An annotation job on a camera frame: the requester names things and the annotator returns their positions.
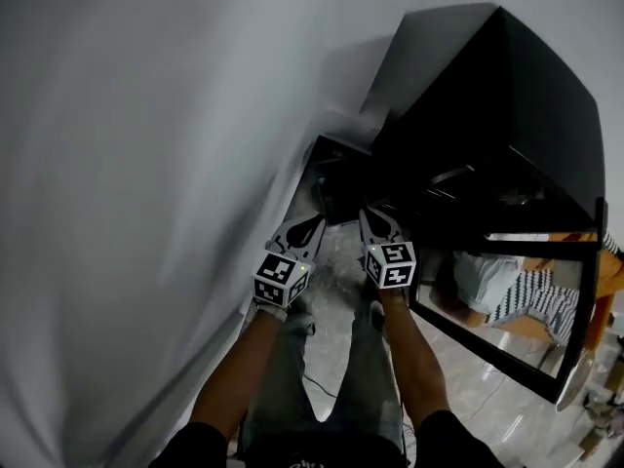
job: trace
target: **metal frame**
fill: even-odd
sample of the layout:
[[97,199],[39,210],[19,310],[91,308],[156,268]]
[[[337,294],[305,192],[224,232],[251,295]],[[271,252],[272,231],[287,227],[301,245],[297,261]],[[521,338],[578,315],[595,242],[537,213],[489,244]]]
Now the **metal frame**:
[[[420,270],[418,271],[418,278],[416,279],[416,276],[414,276],[414,282],[409,290],[409,308],[459,344],[492,364],[499,371],[508,375],[510,378],[524,385],[547,401],[556,403],[564,390],[572,369],[578,362],[589,327],[592,308],[595,303],[602,238],[605,235],[605,218],[606,202],[601,198],[597,200],[596,206],[596,229],[599,241],[595,243],[523,243],[507,241],[491,242],[484,240],[478,244],[463,245],[457,243],[449,245],[437,241],[421,244],[423,247],[441,250],[517,254],[537,258],[581,261],[582,270],[576,314],[574,316],[570,338],[565,349],[564,359],[556,377],[552,377],[530,366],[517,357],[485,341],[480,336],[462,328],[445,316],[422,305],[418,301]],[[420,251],[418,251],[418,264],[420,264],[420,260]]]

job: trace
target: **white wall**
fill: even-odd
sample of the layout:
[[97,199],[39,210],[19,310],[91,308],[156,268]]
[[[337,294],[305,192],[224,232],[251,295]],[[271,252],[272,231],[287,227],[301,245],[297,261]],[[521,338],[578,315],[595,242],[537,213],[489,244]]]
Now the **white wall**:
[[0,0],[0,463],[144,463],[312,137],[357,122],[404,12],[478,1],[596,97],[624,237],[624,0]]

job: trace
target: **jeans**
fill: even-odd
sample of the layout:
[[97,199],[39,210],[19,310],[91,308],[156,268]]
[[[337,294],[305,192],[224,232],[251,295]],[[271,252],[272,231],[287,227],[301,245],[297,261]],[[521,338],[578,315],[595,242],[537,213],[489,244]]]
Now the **jeans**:
[[243,451],[262,439],[306,432],[374,434],[401,449],[401,405],[381,331],[371,323],[371,304],[362,302],[356,310],[349,363],[325,422],[316,419],[302,382],[305,341],[313,323],[304,313],[289,316],[282,326],[243,426]]

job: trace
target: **tiled floor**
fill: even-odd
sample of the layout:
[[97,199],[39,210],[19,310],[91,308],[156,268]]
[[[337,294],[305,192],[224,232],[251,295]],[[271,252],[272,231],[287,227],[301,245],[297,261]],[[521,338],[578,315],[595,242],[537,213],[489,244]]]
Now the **tiled floor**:
[[[310,213],[314,210],[313,202],[308,188],[302,184],[289,216]],[[358,262],[360,255],[357,223],[328,229],[316,259],[318,269],[302,295],[317,322],[317,333],[308,339],[306,347],[306,373],[334,395],[346,368],[353,307],[365,279]],[[540,462],[553,448],[567,439],[578,442],[590,430],[589,417],[579,406],[583,394],[572,406],[556,413],[552,404],[493,369],[422,319],[416,316],[414,319],[444,370],[453,412],[491,447],[505,466],[541,466]],[[520,353],[535,363],[539,359],[541,349],[525,338],[494,329],[488,331],[489,341],[505,348],[514,347],[515,354]],[[614,354],[611,354],[606,347],[599,352],[598,360],[612,360]],[[308,380],[304,384],[317,417],[325,419],[334,399],[316,384]],[[406,442],[413,460],[415,442],[409,428],[406,428]],[[604,441],[591,459],[576,466],[603,466],[615,446],[615,442]]]

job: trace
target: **glass panel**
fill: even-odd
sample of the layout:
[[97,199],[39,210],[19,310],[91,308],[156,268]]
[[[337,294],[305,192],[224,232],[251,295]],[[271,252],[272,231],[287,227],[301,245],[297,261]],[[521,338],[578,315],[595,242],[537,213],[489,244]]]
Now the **glass panel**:
[[425,250],[421,268],[420,303],[557,376],[576,315],[581,262]]

